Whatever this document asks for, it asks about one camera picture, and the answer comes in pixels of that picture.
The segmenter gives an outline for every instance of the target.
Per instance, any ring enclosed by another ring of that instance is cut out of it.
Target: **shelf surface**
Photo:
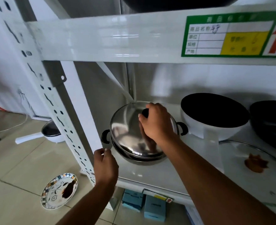
[[[187,16],[276,11],[276,4],[27,23],[43,60],[276,65],[276,58],[181,57]]]
[[[181,121],[179,105],[164,104],[164,106],[176,121]],[[181,136],[181,139],[185,144],[190,146],[198,153],[204,146],[204,140],[192,134]],[[276,149],[256,136],[250,125],[246,125],[245,128],[243,128],[230,139],[244,141],[256,145],[257,147],[276,157]],[[152,166],[138,166],[126,161],[120,154],[118,154],[116,150],[112,150],[112,154],[116,158],[119,165],[120,178],[188,195],[179,175],[177,174],[169,159],[165,159],[164,161]],[[225,167],[225,175],[237,175],[237,173],[231,174],[232,171],[237,172],[235,169],[229,170],[227,167]]]

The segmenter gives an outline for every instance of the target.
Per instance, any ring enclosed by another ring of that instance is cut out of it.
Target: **box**
[[[132,190],[125,190],[121,204],[127,208],[140,212],[143,206],[144,194]]]
[[[147,195],[144,207],[144,218],[164,222],[166,218],[166,202]]]

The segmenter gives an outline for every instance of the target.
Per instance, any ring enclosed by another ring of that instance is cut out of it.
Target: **white wall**
[[[35,90],[32,89],[16,56],[13,55],[12,47],[9,45],[10,40],[4,36],[2,30],[0,25],[0,107],[12,112],[26,113],[18,94],[18,89],[21,89],[35,114],[49,117],[42,101]]]
[[[180,104],[188,94],[210,92],[248,107],[276,100],[276,66],[135,64],[137,99]]]

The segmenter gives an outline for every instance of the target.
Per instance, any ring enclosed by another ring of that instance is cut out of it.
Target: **person's left hand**
[[[98,149],[94,152],[94,174],[96,185],[115,186],[118,179],[118,164],[110,149]]]

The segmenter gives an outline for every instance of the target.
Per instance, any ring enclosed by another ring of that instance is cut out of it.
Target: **hand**
[[[118,168],[119,166],[110,149],[101,148],[94,152],[96,185],[114,187],[118,179]]]
[[[164,106],[151,102],[146,105],[146,108],[148,108],[148,118],[139,114],[139,121],[148,137],[159,144],[162,139],[176,135],[171,125],[170,114]]]

